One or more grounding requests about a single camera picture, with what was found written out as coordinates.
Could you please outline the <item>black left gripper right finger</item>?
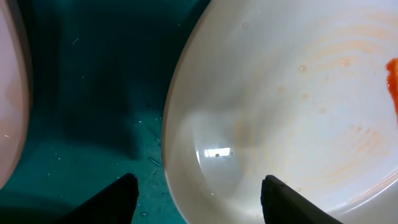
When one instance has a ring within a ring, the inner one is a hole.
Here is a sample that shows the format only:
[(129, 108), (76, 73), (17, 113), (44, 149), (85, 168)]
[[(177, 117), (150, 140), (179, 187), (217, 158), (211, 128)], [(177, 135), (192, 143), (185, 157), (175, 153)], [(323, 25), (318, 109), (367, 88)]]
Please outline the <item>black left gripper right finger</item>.
[(261, 205), (266, 224), (342, 224), (273, 175), (262, 181)]

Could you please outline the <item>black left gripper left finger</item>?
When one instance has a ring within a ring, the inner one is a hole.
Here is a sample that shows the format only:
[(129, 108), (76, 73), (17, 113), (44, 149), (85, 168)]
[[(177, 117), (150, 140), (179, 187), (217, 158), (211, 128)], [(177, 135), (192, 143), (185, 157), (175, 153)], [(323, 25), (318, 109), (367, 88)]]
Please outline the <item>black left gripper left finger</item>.
[(127, 173), (57, 221), (58, 224), (131, 224), (138, 180)]

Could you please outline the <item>teal plastic tray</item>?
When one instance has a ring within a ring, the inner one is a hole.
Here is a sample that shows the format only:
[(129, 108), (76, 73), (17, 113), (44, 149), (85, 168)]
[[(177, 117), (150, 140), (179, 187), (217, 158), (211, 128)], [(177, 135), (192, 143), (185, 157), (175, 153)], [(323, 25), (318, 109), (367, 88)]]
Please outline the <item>teal plastic tray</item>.
[(162, 170), (165, 99), (208, 0), (19, 1), (32, 57), (21, 159), (2, 223), (55, 223), (124, 174), (134, 223), (183, 223)]

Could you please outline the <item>white plate with sauce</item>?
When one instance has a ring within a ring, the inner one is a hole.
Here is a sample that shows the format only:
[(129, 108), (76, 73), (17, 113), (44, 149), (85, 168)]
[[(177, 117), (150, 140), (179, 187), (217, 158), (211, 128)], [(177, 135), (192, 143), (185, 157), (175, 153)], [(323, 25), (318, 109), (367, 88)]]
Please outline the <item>white plate with sauce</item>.
[(24, 148), (32, 104), (29, 41), (16, 0), (1, 0), (1, 187)]

